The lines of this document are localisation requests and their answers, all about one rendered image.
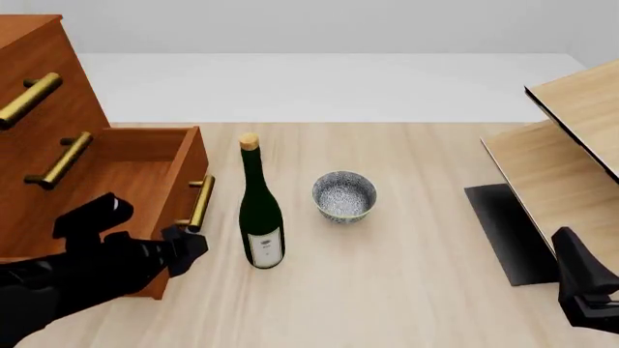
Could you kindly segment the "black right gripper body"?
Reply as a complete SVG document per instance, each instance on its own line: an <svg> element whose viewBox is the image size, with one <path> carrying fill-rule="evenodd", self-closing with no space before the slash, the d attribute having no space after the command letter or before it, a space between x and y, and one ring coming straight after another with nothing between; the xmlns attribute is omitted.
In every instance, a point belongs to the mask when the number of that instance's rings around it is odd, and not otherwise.
<svg viewBox="0 0 619 348"><path fill-rule="evenodd" d="M576 295L572 286L562 282L558 302L572 327L619 332L619 302L607 295Z"/></svg>

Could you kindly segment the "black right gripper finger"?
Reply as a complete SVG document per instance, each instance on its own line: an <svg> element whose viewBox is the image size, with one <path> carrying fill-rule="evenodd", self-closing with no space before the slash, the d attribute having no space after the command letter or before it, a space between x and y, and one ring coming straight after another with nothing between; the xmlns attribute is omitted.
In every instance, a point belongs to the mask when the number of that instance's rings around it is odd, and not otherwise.
<svg viewBox="0 0 619 348"><path fill-rule="evenodd" d="M619 276L604 266L569 227L551 237L560 276L560 295L611 295Z"/></svg>

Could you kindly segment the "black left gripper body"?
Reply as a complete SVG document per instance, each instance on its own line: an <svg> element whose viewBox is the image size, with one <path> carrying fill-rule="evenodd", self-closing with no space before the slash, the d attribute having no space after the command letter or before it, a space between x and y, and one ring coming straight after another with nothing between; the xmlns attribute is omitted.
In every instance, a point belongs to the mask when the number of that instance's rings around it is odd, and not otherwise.
<svg viewBox="0 0 619 348"><path fill-rule="evenodd" d="M128 231L113 234L113 248L124 292L140 292L169 264L173 246L163 240L137 240Z"/></svg>

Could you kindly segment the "open wooden drawer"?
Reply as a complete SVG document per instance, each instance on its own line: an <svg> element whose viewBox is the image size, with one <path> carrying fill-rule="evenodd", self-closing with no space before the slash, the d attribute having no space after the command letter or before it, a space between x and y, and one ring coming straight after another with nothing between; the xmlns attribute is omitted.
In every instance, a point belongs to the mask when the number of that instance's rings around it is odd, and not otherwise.
<svg viewBox="0 0 619 348"><path fill-rule="evenodd" d="M112 192L130 202L133 216L112 231L129 231L141 240L158 240L163 228L187 219L199 193L189 182L201 181L208 158L200 130L104 129L73 167L32 211L0 222L0 263L64 251L52 237L54 220Z"/></svg>

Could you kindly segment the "wooden cabinet with drawers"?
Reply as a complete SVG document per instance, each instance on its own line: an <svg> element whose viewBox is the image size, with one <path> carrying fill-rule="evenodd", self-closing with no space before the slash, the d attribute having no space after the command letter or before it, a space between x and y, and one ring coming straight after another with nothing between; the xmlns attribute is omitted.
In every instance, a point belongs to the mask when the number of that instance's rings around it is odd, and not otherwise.
<svg viewBox="0 0 619 348"><path fill-rule="evenodd" d="M208 247L198 127L114 128L58 15L0 15L0 268L159 299Z"/></svg>

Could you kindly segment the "dark green wine bottle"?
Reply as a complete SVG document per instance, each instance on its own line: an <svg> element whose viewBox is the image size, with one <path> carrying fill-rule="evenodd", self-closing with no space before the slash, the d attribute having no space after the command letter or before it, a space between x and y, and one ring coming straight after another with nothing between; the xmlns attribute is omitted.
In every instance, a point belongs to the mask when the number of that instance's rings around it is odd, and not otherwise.
<svg viewBox="0 0 619 348"><path fill-rule="evenodd" d="M283 218L275 196L266 184L259 138L253 132L240 136L245 191L239 226L246 257L256 269L271 269L285 255Z"/></svg>

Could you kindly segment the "pale wooden shelf rack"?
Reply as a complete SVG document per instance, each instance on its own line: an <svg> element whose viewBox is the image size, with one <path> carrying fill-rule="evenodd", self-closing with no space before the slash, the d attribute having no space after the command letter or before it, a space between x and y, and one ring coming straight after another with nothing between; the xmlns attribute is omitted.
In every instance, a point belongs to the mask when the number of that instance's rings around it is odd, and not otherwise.
<svg viewBox="0 0 619 348"><path fill-rule="evenodd" d="M546 121L482 143L544 240L567 226L619 269L619 59L525 94Z"/></svg>

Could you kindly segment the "blue-white patterned bowl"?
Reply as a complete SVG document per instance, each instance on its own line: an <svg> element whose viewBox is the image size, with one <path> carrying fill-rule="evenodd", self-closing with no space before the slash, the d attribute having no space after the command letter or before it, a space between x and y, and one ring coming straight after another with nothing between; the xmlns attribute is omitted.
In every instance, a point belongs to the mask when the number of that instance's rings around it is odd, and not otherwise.
<svg viewBox="0 0 619 348"><path fill-rule="evenodd" d="M374 207L377 190L373 182L348 170L325 173L313 184L311 196L320 214L336 223L364 219Z"/></svg>

